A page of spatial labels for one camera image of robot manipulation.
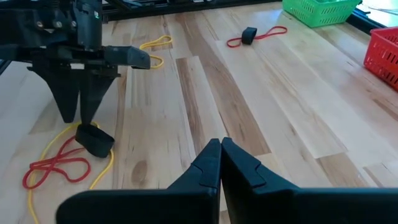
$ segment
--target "black metal frame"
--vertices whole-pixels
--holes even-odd
[[[199,11],[222,7],[244,6],[268,2],[281,2],[282,0],[202,0],[203,2],[186,2],[186,0],[107,0],[103,5],[104,21],[118,21],[138,17],[158,16],[178,12]],[[347,23],[357,29],[370,34],[370,30],[384,28],[385,26],[370,19],[363,11],[355,9],[348,18]],[[10,64],[8,61],[0,62],[0,74]]]

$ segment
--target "wood grain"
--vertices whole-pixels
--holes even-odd
[[[165,60],[160,69],[119,67],[121,77],[95,115],[116,140],[114,166],[96,188],[164,189],[211,138],[225,136],[300,187],[397,187],[398,94],[362,67],[370,37],[348,24],[309,29],[281,7],[275,2],[104,25],[104,45],[138,47],[162,35],[174,41],[145,49]],[[235,49],[225,44],[247,26],[261,34],[276,25],[288,33]],[[1,223],[33,222],[22,176],[67,126],[46,83],[26,66],[13,62],[0,76]],[[92,166],[86,180],[69,184],[50,174],[34,191],[40,223],[54,223],[59,203],[86,190],[108,162],[79,156]],[[72,177],[85,169],[62,167]],[[230,223],[223,192],[220,222]]]

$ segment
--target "screw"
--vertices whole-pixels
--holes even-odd
[[[56,28],[61,28],[62,27],[62,23],[60,21],[54,22],[53,25]]]
[[[36,22],[36,25],[37,25],[38,27],[40,27],[40,28],[43,28],[43,23],[40,22],[40,21],[37,21],[37,22]]]

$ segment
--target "black clip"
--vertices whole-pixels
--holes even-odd
[[[114,138],[100,128],[91,124],[81,124],[77,127],[76,141],[93,156],[106,158],[111,151]]]
[[[251,45],[251,43],[253,43],[256,34],[257,34],[257,28],[254,27],[246,28],[242,33],[242,43]]]

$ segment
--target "red elastic loop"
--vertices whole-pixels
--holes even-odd
[[[276,29],[282,29],[282,31],[278,31],[278,32],[272,32]],[[284,26],[274,26],[273,28],[271,28],[269,31],[267,31],[265,34],[259,35],[257,37],[255,37],[255,40],[261,40],[264,39],[266,37],[270,37],[272,35],[278,35],[278,34],[286,34],[287,33],[287,28]]]
[[[78,151],[81,151],[84,149],[84,148],[73,149],[71,151],[62,153],[62,151],[65,149],[65,147],[69,143],[71,143],[73,140],[75,140],[74,136],[72,136],[71,138],[66,140],[65,143],[63,143],[63,145],[61,146],[60,150],[58,151],[58,153],[55,157],[31,163],[29,165],[29,170],[26,172],[26,174],[24,175],[24,178],[22,179],[22,185],[24,186],[24,188],[26,188],[28,190],[37,188],[38,186],[43,184],[43,182],[46,180],[46,178],[49,176],[49,174],[53,171],[57,172],[59,174],[62,174],[71,183],[76,183],[76,182],[79,182],[79,181],[83,180],[84,178],[86,178],[91,171],[91,166],[90,166],[90,163],[85,158],[77,157],[77,158],[63,159],[64,157],[67,157],[70,154],[73,154],[74,152],[78,152]],[[86,172],[81,177],[79,177],[77,179],[71,179],[69,177],[68,173],[66,173],[62,169],[55,167],[56,164],[64,164],[64,163],[69,163],[69,162],[85,163],[87,165]],[[44,173],[43,177],[36,184],[34,184],[33,186],[28,186],[27,180],[28,180],[29,176],[31,175],[31,173],[33,173],[33,171],[35,171],[35,170],[42,170],[42,171],[45,171],[45,173]]]
[[[272,35],[279,35],[279,34],[286,34],[286,33],[287,33],[287,28],[286,28],[286,27],[284,27],[284,26],[274,26],[274,27],[271,28],[269,31],[267,31],[265,34],[256,36],[254,39],[255,39],[255,40],[261,40],[261,39],[264,39],[264,38],[266,38],[266,37],[270,37],[270,36],[272,36]],[[239,47],[239,46],[242,44],[241,39],[242,39],[242,38],[240,38],[240,37],[230,39],[230,40],[228,40],[228,41],[226,42],[226,45],[227,45],[228,47],[231,47],[231,48]],[[239,43],[236,44],[236,45],[231,45],[230,42],[235,41],[235,40],[239,40]]]
[[[232,42],[232,41],[239,41],[236,45],[232,45],[232,44],[230,44],[230,42]],[[228,46],[228,47],[231,47],[231,48],[234,48],[234,47],[239,47],[241,44],[242,44],[242,38],[240,38],[240,37],[237,37],[237,38],[232,38],[232,39],[229,39],[227,42],[226,42],[226,45]]]

